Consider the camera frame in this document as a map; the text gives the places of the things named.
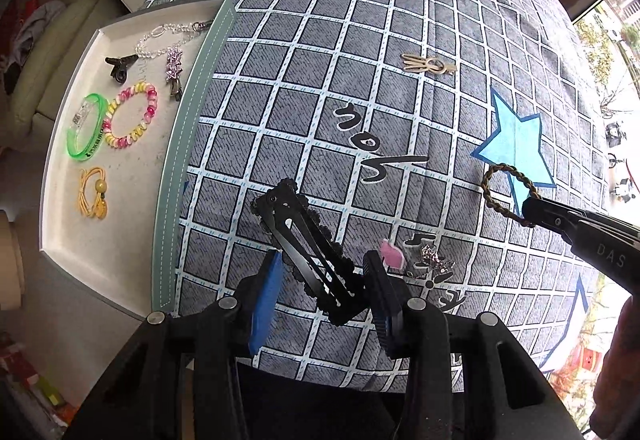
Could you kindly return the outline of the small silver rhinestone clip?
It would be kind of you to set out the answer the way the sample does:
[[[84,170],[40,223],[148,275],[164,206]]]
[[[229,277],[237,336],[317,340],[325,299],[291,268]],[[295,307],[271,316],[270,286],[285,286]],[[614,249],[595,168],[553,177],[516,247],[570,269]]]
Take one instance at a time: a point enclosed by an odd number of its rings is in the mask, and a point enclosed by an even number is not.
[[[420,256],[421,264],[434,275],[445,275],[454,270],[454,261],[439,256],[435,245],[425,245],[420,252]]]

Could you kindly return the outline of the black scalloped hair clip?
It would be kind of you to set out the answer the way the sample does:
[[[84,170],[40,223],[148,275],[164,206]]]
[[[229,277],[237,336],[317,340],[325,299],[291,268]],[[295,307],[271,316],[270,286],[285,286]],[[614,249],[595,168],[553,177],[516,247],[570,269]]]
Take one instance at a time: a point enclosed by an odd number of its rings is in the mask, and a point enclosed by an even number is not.
[[[363,276],[294,180],[283,179],[256,197],[250,211],[288,256],[306,294],[316,299],[333,325],[342,326],[367,308]]]

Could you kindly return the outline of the purple star hair clip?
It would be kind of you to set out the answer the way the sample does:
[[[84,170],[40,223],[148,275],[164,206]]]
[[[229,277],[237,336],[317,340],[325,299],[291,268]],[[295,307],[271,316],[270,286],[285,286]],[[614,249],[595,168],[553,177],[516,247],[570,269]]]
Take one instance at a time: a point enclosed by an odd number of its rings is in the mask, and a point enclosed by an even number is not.
[[[168,48],[165,80],[170,88],[170,97],[179,102],[182,97],[180,74],[182,73],[182,52],[178,48]]]

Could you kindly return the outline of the green plastic bangle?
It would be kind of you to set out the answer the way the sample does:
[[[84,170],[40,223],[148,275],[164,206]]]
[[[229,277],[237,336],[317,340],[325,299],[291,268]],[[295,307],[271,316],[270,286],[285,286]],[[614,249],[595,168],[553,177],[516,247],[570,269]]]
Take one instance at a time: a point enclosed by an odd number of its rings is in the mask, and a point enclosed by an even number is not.
[[[98,93],[82,100],[66,130],[66,151],[73,160],[86,161],[98,150],[103,139],[103,119],[107,101]]]

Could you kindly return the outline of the small black claw clip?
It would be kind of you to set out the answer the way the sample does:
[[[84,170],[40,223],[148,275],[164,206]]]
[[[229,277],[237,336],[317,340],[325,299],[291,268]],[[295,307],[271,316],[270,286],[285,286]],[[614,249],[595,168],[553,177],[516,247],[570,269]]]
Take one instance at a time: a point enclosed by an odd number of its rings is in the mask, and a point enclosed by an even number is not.
[[[107,57],[105,62],[112,67],[111,77],[118,83],[124,84],[127,80],[128,70],[139,59],[137,54],[122,57]]]

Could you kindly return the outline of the white jewelry tray box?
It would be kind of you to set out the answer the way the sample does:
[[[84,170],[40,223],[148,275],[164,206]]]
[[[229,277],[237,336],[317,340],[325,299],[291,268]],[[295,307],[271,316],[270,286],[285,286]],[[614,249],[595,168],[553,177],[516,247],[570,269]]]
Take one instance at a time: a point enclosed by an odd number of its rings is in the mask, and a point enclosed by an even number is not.
[[[178,218],[198,118],[231,30],[231,0],[175,0],[139,10],[94,33],[78,60],[56,116],[44,166],[39,248],[90,293],[131,316],[174,303]],[[170,97],[165,55],[139,58],[126,83],[155,86],[157,110],[124,149],[101,143],[86,161],[70,158],[66,130],[85,96],[122,91],[107,57],[182,52],[182,97]]]

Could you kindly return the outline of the blue checked tablecloth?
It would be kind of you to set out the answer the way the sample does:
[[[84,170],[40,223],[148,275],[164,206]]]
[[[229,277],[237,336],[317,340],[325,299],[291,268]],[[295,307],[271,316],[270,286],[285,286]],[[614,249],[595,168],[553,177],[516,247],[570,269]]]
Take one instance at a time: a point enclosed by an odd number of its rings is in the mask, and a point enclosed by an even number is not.
[[[270,238],[250,203],[291,178],[352,261],[435,245],[454,270],[412,279],[416,296],[461,316],[494,312],[543,370],[560,366],[597,273],[480,192],[488,163],[512,163],[541,195],[603,203],[596,91],[559,2],[231,1],[166,312],[198,312],[258,269]],[[457,71],[405,71],[402,53]]]

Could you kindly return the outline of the cream leather sofa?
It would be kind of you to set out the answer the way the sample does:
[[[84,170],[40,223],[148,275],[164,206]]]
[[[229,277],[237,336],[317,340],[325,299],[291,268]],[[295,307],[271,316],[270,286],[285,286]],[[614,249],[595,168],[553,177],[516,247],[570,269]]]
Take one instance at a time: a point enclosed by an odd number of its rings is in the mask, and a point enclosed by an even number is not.
[[[14,0],[1,18],[1,146],[45,148],[70,76],[117,0]]]

